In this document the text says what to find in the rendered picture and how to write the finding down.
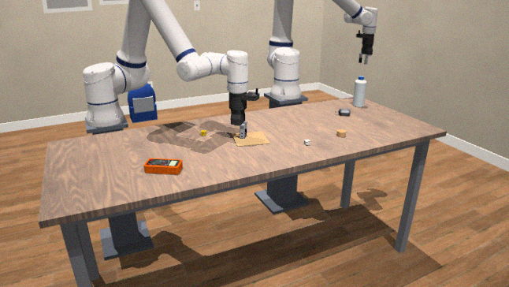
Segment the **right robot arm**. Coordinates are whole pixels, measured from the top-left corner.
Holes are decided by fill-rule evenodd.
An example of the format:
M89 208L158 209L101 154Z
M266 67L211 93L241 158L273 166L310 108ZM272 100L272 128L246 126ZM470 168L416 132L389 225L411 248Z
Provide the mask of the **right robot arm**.
M115 66L105 62L91 65L83 71L87 125L107 127L121 123L124 113L117 95L147 84L150 70L145 50L150 21L176 59L177 74L182 80L188 82L221 74L227 75L229 84L248 83L246 52L230 50L227 56L207 52L199 57L165 0L129 0Z

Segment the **orange digital multimeter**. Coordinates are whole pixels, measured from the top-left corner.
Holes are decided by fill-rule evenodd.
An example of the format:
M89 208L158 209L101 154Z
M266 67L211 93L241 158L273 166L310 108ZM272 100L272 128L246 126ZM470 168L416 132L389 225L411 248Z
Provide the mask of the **orange digital multimeter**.
M145 173L179 174L182 168L180 159L149 158L144 164Z

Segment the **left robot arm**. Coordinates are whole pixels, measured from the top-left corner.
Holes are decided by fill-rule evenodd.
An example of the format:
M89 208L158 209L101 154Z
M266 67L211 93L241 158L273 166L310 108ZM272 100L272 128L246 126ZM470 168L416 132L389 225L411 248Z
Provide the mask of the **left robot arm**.
M365 25L363 26L365 28L376 28L377 8L365 7L363 9L355 0L333 1L345 11L344 21L346 23L354 22ZM291 37L293 2L294 0L274 0L273 35L269 40L266 59L269 66L274 69L274 82L270 95L275 99L298 99L301 97L299 88L300 52L293 49Z

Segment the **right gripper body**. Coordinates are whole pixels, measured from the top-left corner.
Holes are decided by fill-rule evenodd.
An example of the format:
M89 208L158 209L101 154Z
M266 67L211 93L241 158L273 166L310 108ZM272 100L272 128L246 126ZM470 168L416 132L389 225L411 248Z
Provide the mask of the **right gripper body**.
M256 92L248 91L246 84L229 84L229 109L231 110L231 125L241 125L245 121L245 112L247 101L257 101L259 99L258 89Z

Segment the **tan cylinder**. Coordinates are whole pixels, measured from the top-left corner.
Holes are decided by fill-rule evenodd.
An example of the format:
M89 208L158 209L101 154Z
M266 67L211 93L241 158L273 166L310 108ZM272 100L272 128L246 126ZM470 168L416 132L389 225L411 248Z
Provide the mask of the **tan cylinder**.
M337 130L337 134L336 134L338 137L345 137L346 136L346 131L343 130L343 129L338 129Z

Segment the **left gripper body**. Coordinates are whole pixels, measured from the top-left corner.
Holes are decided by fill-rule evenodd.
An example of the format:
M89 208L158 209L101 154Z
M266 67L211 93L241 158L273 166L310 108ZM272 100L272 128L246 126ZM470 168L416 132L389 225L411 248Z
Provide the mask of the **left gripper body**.
M359 33L356 34L356 37L358 38L364 38L362 39L362 50L361 54L373 54L373 40L374 40L374 33L376 33L376 28L365 28L362 27L363 34Z

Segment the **tan flat mat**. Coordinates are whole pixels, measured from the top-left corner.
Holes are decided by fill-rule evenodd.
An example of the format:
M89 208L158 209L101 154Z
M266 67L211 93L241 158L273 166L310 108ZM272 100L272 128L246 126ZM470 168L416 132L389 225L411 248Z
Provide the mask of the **tan flat mat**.
M245 139L240 138L239 133L232 133L232 137L236 142L237 147L269 144L263 132L248 132Z

